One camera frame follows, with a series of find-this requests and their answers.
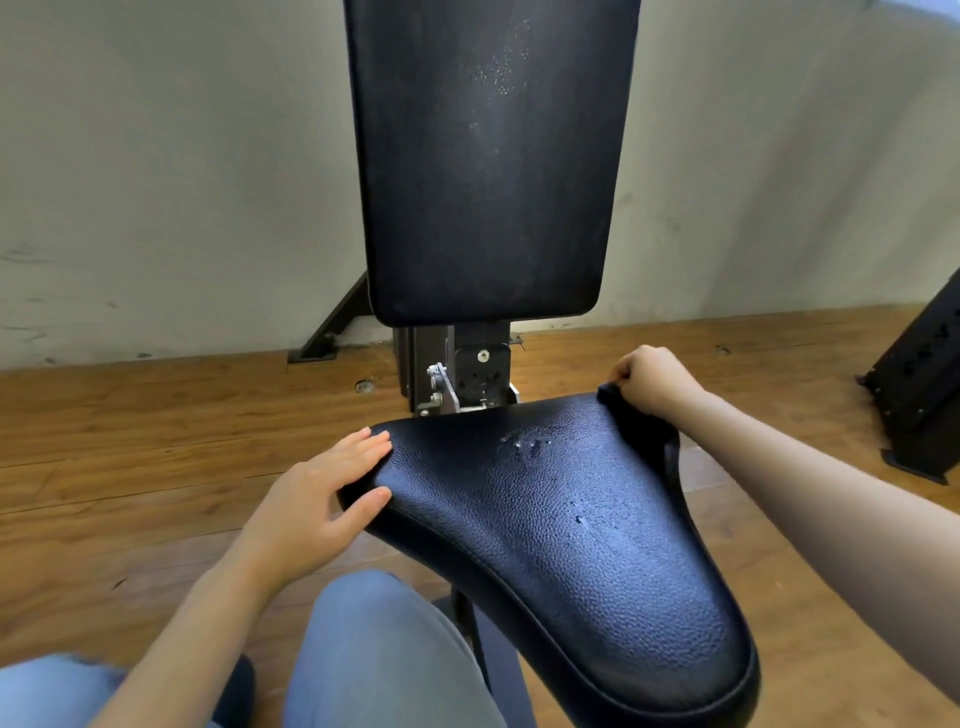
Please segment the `left hand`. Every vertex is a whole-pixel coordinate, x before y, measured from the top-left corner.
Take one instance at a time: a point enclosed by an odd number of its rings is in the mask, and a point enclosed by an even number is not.
[[[390,450],[390,433],[354,432],[281,475],[230,547],[225,561],[252,576],[268,598],[343,553],[390,500],[375,488],[337,519],[330,499],[368,473]]]

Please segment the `seat pad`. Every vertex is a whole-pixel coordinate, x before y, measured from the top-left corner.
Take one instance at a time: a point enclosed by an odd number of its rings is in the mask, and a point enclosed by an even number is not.
[[[750,631],[687,512],[679,437],[615,387],[397,420],[341,491],[394,496],[370,532],[482,609],[580,726],[740,726]]]

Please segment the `hand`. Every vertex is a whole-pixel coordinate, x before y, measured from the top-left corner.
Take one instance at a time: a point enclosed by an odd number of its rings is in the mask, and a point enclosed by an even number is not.
[[[704,388],[666,347],[645,344],[628,353],[613,367],[610,382],[620,388],[623,399],[640,412],[668,422],[676,407]]]
[[[390,433],[354,432],[281,475],[230,547],[225,562],[252,576],[267,598],[347,549],[390,500],[388,488],[364,494],[337,519],[330,499],[368,473],[393,448]]]

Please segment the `gym equipment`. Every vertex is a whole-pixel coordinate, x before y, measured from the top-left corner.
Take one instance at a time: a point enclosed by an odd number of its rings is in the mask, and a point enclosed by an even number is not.
[[[960,271],[857,382],[890,441],[884,462],[947,485],[960,462]]]
[[[510,383],[511,321],[596,303],[639,0],[345,7],[372,310],[416,416],[343,506],[393,490],[370,532],[451,582],[511,728],[517,649],[579,726],[746,724],[756,648],[676,430],[615,387]]]

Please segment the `textured leather surface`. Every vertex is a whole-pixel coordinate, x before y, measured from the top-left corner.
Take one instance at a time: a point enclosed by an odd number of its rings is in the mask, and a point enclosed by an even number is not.
[[[376,317],[596,303],[640,0],[345,0]]]
[[[341,493],[456,584],[581,726],[746,724],[756,649],[684,505],[678,436],[618,391],[399,420]]]

